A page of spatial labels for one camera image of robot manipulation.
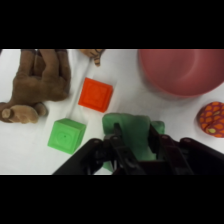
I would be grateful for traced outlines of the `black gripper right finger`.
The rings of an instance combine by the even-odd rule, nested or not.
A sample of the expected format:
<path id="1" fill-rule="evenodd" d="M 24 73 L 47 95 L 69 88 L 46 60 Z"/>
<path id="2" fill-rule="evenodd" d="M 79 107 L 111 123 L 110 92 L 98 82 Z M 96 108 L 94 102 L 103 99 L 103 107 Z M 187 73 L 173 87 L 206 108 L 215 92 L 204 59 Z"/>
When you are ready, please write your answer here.
<path id="1" fill-rule="evenodd" d="M 193 174 L 179 146 L 171 137 L 159 134 L 153 126 L 150 126 L 148 143 L 151 151 L 156 155 L 156 160 L 148 163 L 150 175 Z"/>

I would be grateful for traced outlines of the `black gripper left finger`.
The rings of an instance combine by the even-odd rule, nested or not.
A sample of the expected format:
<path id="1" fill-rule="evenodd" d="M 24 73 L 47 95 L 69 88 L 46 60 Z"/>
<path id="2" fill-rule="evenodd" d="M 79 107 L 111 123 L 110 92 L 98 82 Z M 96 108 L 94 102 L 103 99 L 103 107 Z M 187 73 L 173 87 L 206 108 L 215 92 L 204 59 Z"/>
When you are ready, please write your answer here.
<path id="1" fill-rule="evenodd" d="M 118 123 L 113 126 L 113 133 L 104 137 L 104 146 L 107 152 L 105 160 L 111 162 L 113 173 L 125 175 L 143 175 L 144 169 L 140 166 L 131 149 L 122 139 L 122 130 Z"/>

